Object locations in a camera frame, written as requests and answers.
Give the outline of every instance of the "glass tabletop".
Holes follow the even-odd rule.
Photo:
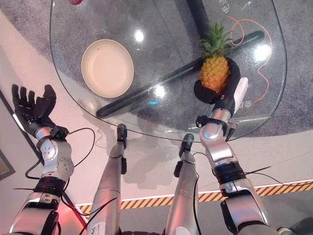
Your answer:
[[[231,120],[239,124],[236,139],[272,116],[284,89],[286,51],[272,0],[83,0],[78,5],[53,0],[53,62],[67,92],[91,115],[106,107],[104,122],[182,140],[199,132],[197,117],[210,116],[214,107],[199,101],[193,90],[203,63],[199,40],[208,22],[231,31],[233,49],[227,56],[249,80]],[[119,42],[133,60],[133,82],[117,98],[95,94],[82,76],[83,54],[100,39]]]

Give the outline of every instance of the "black cable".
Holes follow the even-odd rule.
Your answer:
[[[74,167],[77,167],[80,163],[82,163],[82,162],[89,156],[89,154],[90,154],[91,151],[93,150],[94,143],[95,143],[95,140],[96,140],[96,134],[95,134],[94,130],[92,130],[92,129],[89,128],[89,127],[84,127],[84,128],[80,128],[80,129],[78,129],[78,130],[76,130],[76,131],[72,131],[72,132],[68,133],[68,135],[74,134],[75,132],[82,131],[82,130],[91,130],[91,131],[92,131],[92,133],[93,133],[93,142],[92,142],[92,146],[91,146],[91,149],[90,149],[90,151],[88,152],[88,154],[87,154],[79,163],[77,163]]]
[[[57,226],[58,226],[58,230],[59,230],[59,231],[58,231],[58,235],[61,235],[61,225],[60,225],[59,222],[57,223]]]
[[[205,153],[201,153],[201,152],[196,152],[196,153],[194,153],[194,154],[192,154],[192,156],[195,156],[196,154],[202,154],[202,155],[204,155],[204,156],[206,156],[206,154]]]
[[[69,179],[67,181],[67,184],[66,186],[64,187],[63,189],[63,192],[65,192],[65,190],[67,189],[69,185]],[[96,213],[98,210],[100,210],[101,207],[95,209],[93,212],[90,212],[90,213],[80,213],[79,211],[77,211],[77,209],[75,207],[72,207],[71,205],[69,205],[68,203],[65,202],[64,198],[63,198],[63,195],[61,195],[61,201],[64,203],[64,205],[66,205],[68,208],[72,209],[73,211],[75,210],[77,213],[79,213],[80,215],[82,216],[89,216],[89,215],[92,215],[93,213]]]
[[[37,161],[33,166],[31,166],[30,169],[28,169],[28,170],[25,172],[25,177],[26,177],[27,179],[32,179],[32,180],[38,180],[38,179],[40,179],[39,177],[29,176],[28,174],[29,174],[29,172],[32,171],[36,166],[38,166],[41,161],[42,161],[42,158],[39,158],[38,161]]]
[[[196,179],[195,187],[194,187],[193,208],[194,208],[194,217],[195,217],[195,221],[196,221],[198,233],[199,233],[199,235],[202,235],[202,234],[201,234],[201,230],[200,230],[200,226],[199,226],[199,223],[198,223],[198,219],[197,219],[197,213],[196,213],[196,187],[197,187],[197,182],[198,182],[198,179],[199,179],[199,174],[198,174],[198,173],[196,173],[196,174],[197,174],[197,179]]]
[[[20,190],[34,190],[33,188],[13,188],[13,189],[20,189]]]
[[[280,183],[280,184],[282,184],[282,185],[285,185],[285,186],[290,186],[290,187],[298,187],[298,186],[303,186],[303,185],[310,185],[310,184],[313,184],[313,183],[305,183],[305,184],[302,184],[302,185],[286,185],[286,184],[284,184],[284,183],[280,182],[279,180],[276,180],[275,178],[273,178],[273,177],[271,177],[271,176],[269,176],[269,175],[263,174],[263,173],[258,173],[258,172],[244,172],[244,174],[245,174],[245,175],[248,175],[248,174],[258,174],[258,175],[264,175],[264,176],[267,176],[267,177],[269,177],[269,178],[273,179],[274,181],[276,181],[276,182],[278,182],[278,183]]]
[[[79,235],[82,235],[84,230],[87,228],[88,224],[93,220],[93,218],[96,217],[96,215],[104,208],[107,206],[107,204],[109,204],[111,201],[114,201],[115,199],[117,199],[117,197],[112,198],[110,201],[108,201],[106,204],[104,204],[103,206],[101,206],[99,208],[99,210],[89,219],[88,223],[83,227],[83,229],[80,231]]]

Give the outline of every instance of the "pineapple crown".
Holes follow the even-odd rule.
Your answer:
[[[224,26],[222,24],[209,24],[211,28],[211,39],[205,38],[200,40],[202,46],[202,55],[204,58],[213,56],[221,56],[230,51],[230,47],[226,44],[230,38],[227,36],[230,32],[224,33]]]

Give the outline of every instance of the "hazard stripe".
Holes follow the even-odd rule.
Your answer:
[[[269,195],[278,195],[283,193],[293,193],[299,191],[308,191],[313,189],[313,180],[301,181],[301,182],[291,182],[270,186],[255,187],[257,194],[261,197]],[[199,202],[214,202],[225,200],[219,191],[203,192],[199,193]],[[121,210],[143,208],[143,207],[158,207],[158,206],[168,206],[173,202],[173,196],[160,196],[151,198],[138,198],[138,199],[128,199],[122,200]],[[76,205],[82,213],[90,213],[91,203],[88,204],[78,204]]]

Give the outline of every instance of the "red object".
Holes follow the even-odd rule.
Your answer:
[[[68,2],[69,2],[70,4],[73,4],[73,5],[78,5],[78,4],[80,4],[82,1],[83,1],[83,0],[68,0]]]

